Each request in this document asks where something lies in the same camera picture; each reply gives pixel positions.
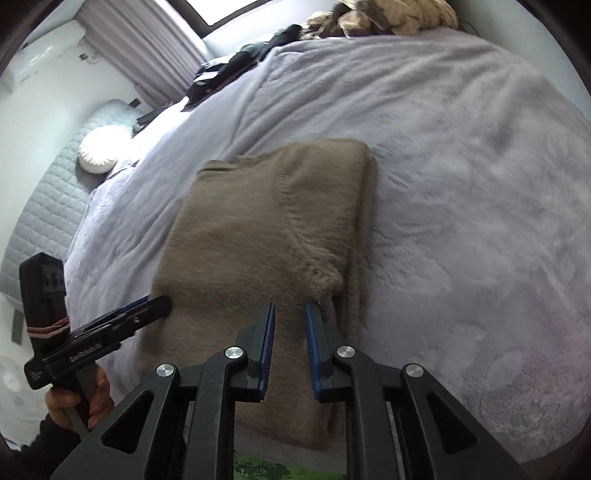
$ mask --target folded sweater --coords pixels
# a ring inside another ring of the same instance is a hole
[[[355,345],[375,178],[369,148],[352,140],[207,163],[152,286],[154,294],[171,297],[173,311],[146,327],[140,369],[204,362],[256,322],[261,302],[272,301],[277,316],[267,397],[238,404],[236,421],[308,448],[342,438],[338,409],[313,397],[303,307],[318,301]]]

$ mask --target white pillow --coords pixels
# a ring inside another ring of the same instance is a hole
[[[129,153],[131,134],[117,125],[95,128],[80,144],[78,161],[89,173],[102,174]]]

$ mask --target black sleeve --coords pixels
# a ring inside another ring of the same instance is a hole
[[[80,437],[53,423],[48,415],[41,422],[41,429],[31,446],[14,452],[32,478],[49,479],[57,467],[80,443]]]

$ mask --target metal bolt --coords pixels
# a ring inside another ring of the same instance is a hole
[[[231,346],[228,350],[226,350],[226,356],[232,360],[240,358],[242,355],[244,355],[244,350],[242,350],[239,346]]]
[[[337,348],[336,354],[342,358],[351,358],[355,354],[355,349],[349,345],[343,345]]]
[[[421,367],[421,365],[410,364],[407,366],[407,375],[409,377],[419,378],[422,377],[424,373],[425,370],[423,370],[423,367]]]
[[[171,364],[162,364],[156,369],[159,377],[170,377],[174,373],[174,367]]]

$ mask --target bed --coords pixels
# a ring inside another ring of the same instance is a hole
[[[182,110],[142,131],[134,166],[90,199],[65,265],[74,326],[149,293],[206,161],[354,138],[379,167],[361,350],[425,365],[520,462],[582,431],[591,125],[533,68],[445,28],[307,41]],[[140,380],[140,335],[102,361],[116,401]],[[310,452],[239,429],[236,448],[344,467],[338,445]]]

